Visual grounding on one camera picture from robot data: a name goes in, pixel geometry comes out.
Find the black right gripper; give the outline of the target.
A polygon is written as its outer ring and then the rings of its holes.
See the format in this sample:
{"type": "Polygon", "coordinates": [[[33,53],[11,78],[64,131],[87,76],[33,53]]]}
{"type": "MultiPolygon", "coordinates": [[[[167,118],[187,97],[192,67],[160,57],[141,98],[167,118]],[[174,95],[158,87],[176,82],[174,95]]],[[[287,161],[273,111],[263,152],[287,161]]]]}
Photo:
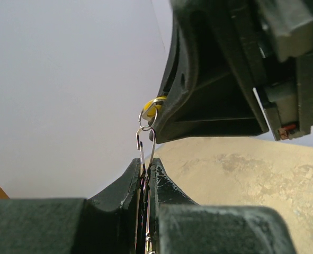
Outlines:
{"type": "Polygon", "coordinates": [[[171,1],[156,142],[313,126],[313,1],[171,1]],[[260,98],[265,117],[253,92],[260,98]]]}

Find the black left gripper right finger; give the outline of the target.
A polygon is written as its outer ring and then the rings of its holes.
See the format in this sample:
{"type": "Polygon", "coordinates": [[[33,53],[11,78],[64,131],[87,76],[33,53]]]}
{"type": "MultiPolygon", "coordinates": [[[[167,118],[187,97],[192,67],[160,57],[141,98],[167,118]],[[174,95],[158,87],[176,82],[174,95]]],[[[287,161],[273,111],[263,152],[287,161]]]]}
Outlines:
{"type": "Polygon", "coordinates": [[[287,224],[266,206],[204,206],[151,167],[151,231],[156,253],[296,253],[287,224]]]}

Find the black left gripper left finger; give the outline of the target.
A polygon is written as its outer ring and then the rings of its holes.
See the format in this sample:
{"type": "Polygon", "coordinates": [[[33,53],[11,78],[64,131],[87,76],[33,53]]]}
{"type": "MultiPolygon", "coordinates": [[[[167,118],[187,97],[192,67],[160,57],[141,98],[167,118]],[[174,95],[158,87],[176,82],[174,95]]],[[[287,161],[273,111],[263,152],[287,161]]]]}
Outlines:
{"type": "Polygon", "coordinates": [[[0,253],[134,253],[139,168],[89,199],[0,199],[0,253]]]}

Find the large silver keyring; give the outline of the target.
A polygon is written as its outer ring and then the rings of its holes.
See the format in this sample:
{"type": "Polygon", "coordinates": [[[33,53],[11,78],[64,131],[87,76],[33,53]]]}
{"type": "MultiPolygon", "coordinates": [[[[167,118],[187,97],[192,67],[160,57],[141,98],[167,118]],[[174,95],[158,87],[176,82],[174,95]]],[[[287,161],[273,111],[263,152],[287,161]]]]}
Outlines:
{"type": "Polygon", "coordinates": [[[136,132],[137,149],[140,151],[140,169],[139,169],[139,192],[136,220],[135,253],[152,253],[152,243],[149,230],[150,220],[150,167],[146,165],[143,142],[140,138],[142,132],[150,131],[153,134],[151,158],[154,156],[156,134],[152,124],[140,124],[136,132]]]}

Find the yellow tag key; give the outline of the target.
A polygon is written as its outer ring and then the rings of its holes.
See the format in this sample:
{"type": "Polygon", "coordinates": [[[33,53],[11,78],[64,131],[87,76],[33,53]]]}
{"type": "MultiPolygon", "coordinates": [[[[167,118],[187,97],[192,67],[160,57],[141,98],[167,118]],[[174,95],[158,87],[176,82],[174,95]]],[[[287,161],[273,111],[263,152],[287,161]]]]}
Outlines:
{"type": "Polygon", "coordinates": [[[146,103],[142,110],[142,118],[147,121],[153,119],[156,116],[156,111],[161,109],[166,99],[166,96],[161,96],[146,103]]]}

